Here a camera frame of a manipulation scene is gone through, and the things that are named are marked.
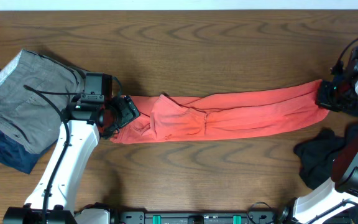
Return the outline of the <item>red printed t-shirt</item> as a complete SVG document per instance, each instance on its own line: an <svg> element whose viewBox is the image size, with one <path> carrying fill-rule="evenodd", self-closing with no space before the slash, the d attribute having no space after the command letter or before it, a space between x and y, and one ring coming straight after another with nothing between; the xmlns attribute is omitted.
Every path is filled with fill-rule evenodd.
<svg viewBox="0 0 358 224"><path fill-rule="evenodd" d="M322 121L321 80L275 90L193 96L133 96L140 116L113 143L244 139L296 131Z"/></svg>

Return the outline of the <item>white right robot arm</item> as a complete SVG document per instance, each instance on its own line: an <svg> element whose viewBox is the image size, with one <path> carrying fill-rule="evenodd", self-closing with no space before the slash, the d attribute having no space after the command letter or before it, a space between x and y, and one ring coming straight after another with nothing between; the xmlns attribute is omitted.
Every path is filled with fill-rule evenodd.
<svg viewBox="0 0 358 224"><path fill-rule="evenodd" d="M354 87L358 95L358 77ZM358 135L333 161L328 180L297 198L281 223L324 223L349 208L358 208Z"/></svg>

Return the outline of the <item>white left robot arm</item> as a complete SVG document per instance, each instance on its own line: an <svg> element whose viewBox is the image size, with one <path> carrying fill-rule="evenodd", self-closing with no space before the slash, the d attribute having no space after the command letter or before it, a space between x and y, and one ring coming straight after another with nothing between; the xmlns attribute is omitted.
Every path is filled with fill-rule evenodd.
<svg viewBox="0 0 358 224"><path fill-rule="evenodd" d="M101 203L75 212L80 181L91 153L139 117L130 96L81 94L62 111L60 134L44 174L22 207L9 207L3 223L119 223L117 212Z"/></svg>

